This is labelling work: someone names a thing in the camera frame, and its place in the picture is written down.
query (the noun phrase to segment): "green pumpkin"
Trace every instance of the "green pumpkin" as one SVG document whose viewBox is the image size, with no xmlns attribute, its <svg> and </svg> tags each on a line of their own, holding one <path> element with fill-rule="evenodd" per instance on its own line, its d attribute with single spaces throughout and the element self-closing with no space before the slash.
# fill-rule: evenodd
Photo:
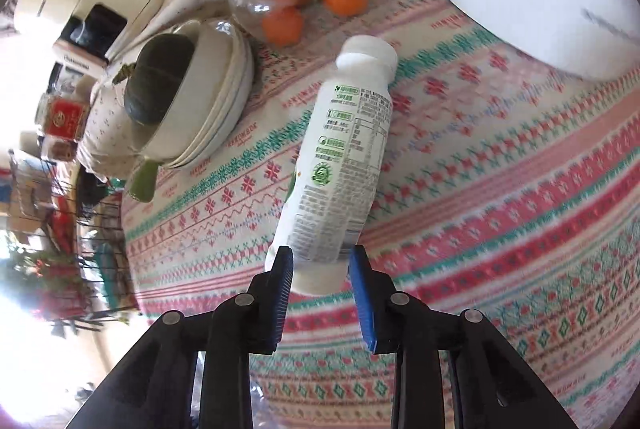
<svg viewBox="0 0 640 429">
<path fill-rule="evenodd" d="M 162 122 L 193 51 L 191 40 L 180 34 L 161 34 L 145 44 L 124 93 L 124 107 L 132 120 L 143 125 Z"/>
</svg>

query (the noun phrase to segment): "bottle label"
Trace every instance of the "bottle label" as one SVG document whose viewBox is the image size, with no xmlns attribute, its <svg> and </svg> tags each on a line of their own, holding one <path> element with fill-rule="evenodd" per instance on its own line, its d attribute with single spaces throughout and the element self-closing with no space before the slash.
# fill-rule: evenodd
<svg viewBox="0 0 640 429">
<path fill-rule="evenodd" d="M 297 259 L 331 263 L 348 258 L 369 214 L 392 105 L 385 95 L 343 84 L 329 101 L 322 95 L 314 109 L 321 122 L 312 117 L 298 160 L 302 192 L 292 196 L 298 203 L 287 203 L 296 212 L 287 244 Z M 309 164 L 302 157 L 310 152 Z"/>
</svg>

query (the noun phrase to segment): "bottle cap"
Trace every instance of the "bottle cap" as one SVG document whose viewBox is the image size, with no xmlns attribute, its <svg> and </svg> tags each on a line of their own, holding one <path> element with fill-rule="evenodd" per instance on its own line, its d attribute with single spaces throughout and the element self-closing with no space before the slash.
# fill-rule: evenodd
<svg viewBox="0 0 640 429">
<path fill-rule="evenodd" d="M 356 35 L 346 40 L 342 50 L 335 59 L 338 69 L 353 64 L 357 57 L 371 57 L 376 59 L 388 70 L 389 79 L 396 75 L 398 67 L 398 54 L 391 44 L 371 35 Z"/>
</svg>

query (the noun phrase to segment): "white plastic bottle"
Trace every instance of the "white plastic bottle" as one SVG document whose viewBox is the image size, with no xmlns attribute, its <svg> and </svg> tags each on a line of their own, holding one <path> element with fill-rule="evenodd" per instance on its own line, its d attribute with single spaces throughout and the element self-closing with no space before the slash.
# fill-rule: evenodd
<svg viewBox="0 0 640 429">
<path fill-rule="evenodd" d="M 398 56 L 385 41 L 348 39 L 337 71 L 318 91 L 265 268 L 278 247 L 293 251 L 291 290 L 327 295 L 340 290 L 378 185 L 391 122 L 388 85 Z"/>
</svg>

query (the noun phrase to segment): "white plate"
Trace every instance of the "white plate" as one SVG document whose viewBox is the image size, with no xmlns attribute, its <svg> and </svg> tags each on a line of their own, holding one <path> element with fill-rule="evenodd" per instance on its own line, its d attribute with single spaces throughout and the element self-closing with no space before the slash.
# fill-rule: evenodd
<svg viewBox="0 0 640 429">
<path fill-rule="evenodd" d="M 220 146 L 222 146 L 228 136 L 236 128 L 236 125 L 238 125 L 238 121 L 240 120 L 240 116 L 244 111 L 244 106 L 246 105 L 246 101 L 249 98 L 249 94 L 251 93 L 251 88 L 253 85 L 254 60 L 253 57 L 249 55 L 244 73 L 242 74 L 238 93 L 236 94 L 236 97 L 232 102 L 229 112 L 226 114 L 226 117 L 224 118 L 222 124 L 219 126 L 219 128 L 217 128 L 209 141 L 204 142 L 204 145 L 202 145 L 202 149 L 195 156 L 190 157 L 190 159 L 187 160 L 183 165 L 181 165 L 181 167 L 189 168 L 191 166 L 197 165 L 201 158 L 213 154 L 220 148 Z"/>
<path fill-rule="evenodd" d="M 225 112 L 223 111 L 223 104 L 225 104 L 229 92 L 234 93 L 238 91 L 236 86 L 238 85 L 239 78 L 241 76 L 241 70 L 239 70 L 239 68 L 242 66 L 245 56 L 243 37 L 231 23 L 225 22 L 223 28 L 224 31 L 229 33 L 233 39 L 233 49 L 226 75 L 220 84 L 220 91 L 216 93 L 215 99 L 212 100 L 207 118 L 204 120 L 198 133 L 193 136 L 191 143 L 178 157 L 166 164 L 167 166 L 177 166 L 182 164 L 186 158 L 190 157 L 194 151 L 197 150 L 202 140 L 209 136 L 211 126 L 220 119 L 220 114 Z"/>
</svg>

